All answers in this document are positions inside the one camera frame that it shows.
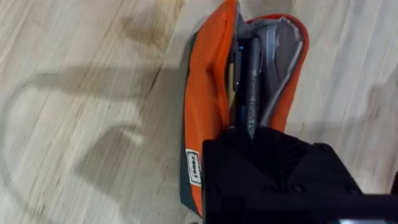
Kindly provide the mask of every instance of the label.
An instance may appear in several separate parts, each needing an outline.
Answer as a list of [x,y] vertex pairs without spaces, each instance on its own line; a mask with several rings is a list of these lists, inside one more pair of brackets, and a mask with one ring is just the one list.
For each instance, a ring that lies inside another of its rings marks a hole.
[[199,153],[192,149],[185,149],[188,160],[189,181],[201,187]]

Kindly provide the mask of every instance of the wood grain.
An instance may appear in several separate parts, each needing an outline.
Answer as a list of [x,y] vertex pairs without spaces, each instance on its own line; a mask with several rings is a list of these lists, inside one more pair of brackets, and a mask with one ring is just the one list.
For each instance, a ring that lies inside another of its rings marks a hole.
[[[192,223],[180,204],[187,43],[221,0],[0,1],[0,223]],[[311,47],[287,132],[365,192],[398,170],[398,2],[241,1]]]

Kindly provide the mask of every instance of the black object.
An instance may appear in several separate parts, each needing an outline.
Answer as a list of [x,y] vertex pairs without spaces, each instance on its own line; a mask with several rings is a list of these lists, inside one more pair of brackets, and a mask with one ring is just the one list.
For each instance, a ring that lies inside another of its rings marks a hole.
[[247,74],[248,93],[247,106],[248,112],[246,122],[250,137],[254,136],[257,127],[258,106],[259,106],[259,76],[260,76],[260,54],[261,43],[258,37],[250,40],[249,69]]
[[203,143],[204,223],[398,219],[398,196],[364,195],[327,144],[269,128]]

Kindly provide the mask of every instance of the pouch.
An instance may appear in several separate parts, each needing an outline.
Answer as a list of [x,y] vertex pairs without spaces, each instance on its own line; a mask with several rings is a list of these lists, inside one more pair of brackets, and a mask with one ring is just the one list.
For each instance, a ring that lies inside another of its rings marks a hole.
[[189,209],[202,215],[204,140],[228,128],[251,136],[258,126],[284,131],[308,46],[297,18],[271,14],[244,22],[236,0],[220,5],[193,36],[180,156],[180,199]]

